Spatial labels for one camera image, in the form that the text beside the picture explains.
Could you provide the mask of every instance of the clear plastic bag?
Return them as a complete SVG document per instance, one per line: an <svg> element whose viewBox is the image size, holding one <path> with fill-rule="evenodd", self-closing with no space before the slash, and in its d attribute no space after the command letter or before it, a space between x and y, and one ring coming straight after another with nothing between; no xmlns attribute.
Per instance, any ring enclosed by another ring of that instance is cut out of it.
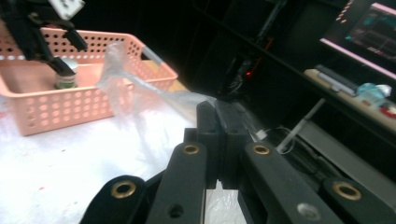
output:
<svg viewBox="0 0 396 224"><path fill-rule="evenodd" d="M106 49L103 74L97 87L104 91L119 126L140 139L141 161L159 173L166 168L174 147L182 142L184 128L196 126L196 106L212 97L189 91L163 91L126 71L129 58L124 45L116 42ZM133 92L125 83L134 84ZM217 189L207 191L206 223L246 223L237 192Z"/></svg>

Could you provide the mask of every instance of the computer monitor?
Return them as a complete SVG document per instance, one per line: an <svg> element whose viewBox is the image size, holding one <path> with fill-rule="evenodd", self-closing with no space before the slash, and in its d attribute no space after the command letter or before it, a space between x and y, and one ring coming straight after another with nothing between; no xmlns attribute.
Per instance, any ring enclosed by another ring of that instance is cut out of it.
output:
<svg viewBox="0 0 396 224"><path fill-rule="evenodd" d="M396 79L396 1L349 0L320 41Z"/></svg>

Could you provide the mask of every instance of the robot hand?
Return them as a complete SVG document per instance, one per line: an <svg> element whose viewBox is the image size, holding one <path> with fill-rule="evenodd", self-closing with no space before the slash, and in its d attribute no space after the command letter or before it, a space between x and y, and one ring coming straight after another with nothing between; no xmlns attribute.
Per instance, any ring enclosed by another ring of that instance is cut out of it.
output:
<svg viewBox="0 0 396 224"><path fill-rule="evenodd" d="M40 28L47 25L62 28L66 30L64 37L78 51L87 49L69 21L83 5L81 0L0 0L1 35L12 37L9 39L13 39L26 60L46 63L62 77L73 76L75 73L66 63L52 56Z"/></svg>

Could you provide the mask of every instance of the pink plastic basket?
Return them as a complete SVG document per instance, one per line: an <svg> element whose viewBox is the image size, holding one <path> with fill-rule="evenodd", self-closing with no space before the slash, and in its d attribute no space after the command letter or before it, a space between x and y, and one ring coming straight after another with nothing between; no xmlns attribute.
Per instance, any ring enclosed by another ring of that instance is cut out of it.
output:
<svg viewBox="0 0 396 224"><path fill-rule="evenodd" d="M106 45L114 41L125 44L131 58L129 72L163 90L177 78L166 63L132 35L78 32L88 44L87 51L77 52L63 38L63 30L42 30L54 55L78 62L78 87L66 90L54 89L55 72L46 64L25 61L15 45L0 40L0 94L7 97L22 135L113 116L107 96L94 85L101 75ZM142 54L150 61L143 61Z"/></svg>

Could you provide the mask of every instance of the plastic bag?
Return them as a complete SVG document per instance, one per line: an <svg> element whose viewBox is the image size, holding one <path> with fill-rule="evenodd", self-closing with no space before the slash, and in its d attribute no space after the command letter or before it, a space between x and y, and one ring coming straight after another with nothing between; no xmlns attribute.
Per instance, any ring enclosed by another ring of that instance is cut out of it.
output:
<svg viewBox="0 0 396 224"><path fill-rule="evenodd" d="M152 173L159 173L166 168L174 147L183 141L184 128L196 126L196 106L203 101L214 104L216 99L189 91L160 90L128 73L129 66L124 45L109 45L97 87L107 94L119 126L139 136L136 144L143 148L141 161ZM133 91L128 83L134 84ZM206 198L206 223L246 223L236 191L218 185L207 191Z"/></svg>

